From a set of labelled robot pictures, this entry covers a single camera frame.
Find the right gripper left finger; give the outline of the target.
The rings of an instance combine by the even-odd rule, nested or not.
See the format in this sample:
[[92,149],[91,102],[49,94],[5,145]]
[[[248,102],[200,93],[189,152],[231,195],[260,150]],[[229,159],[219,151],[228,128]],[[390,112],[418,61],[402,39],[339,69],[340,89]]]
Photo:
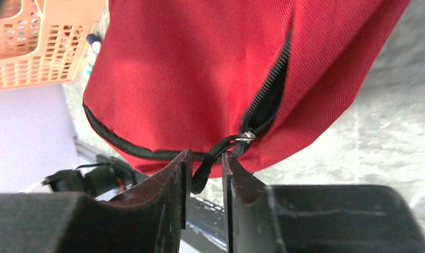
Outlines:
[[192,151],[110,201],[84,193],[0,193],[0,252],[178,252]]

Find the red backpack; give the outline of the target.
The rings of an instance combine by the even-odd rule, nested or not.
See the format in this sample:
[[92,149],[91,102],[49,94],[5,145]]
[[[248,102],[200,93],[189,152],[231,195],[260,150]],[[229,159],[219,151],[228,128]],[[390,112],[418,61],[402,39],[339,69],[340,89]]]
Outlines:
[[83,95],[134,169],[184,149],[192,192],[232,149],[254,173],[315,141],[354,101],[408,1],[110,1]]

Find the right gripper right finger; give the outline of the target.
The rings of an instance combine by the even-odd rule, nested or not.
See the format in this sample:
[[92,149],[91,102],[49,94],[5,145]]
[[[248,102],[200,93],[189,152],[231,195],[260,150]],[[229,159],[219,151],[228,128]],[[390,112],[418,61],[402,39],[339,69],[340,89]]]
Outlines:
[[263,183],[222,156],[228,252],[425,252],[401,194],[378,184]]

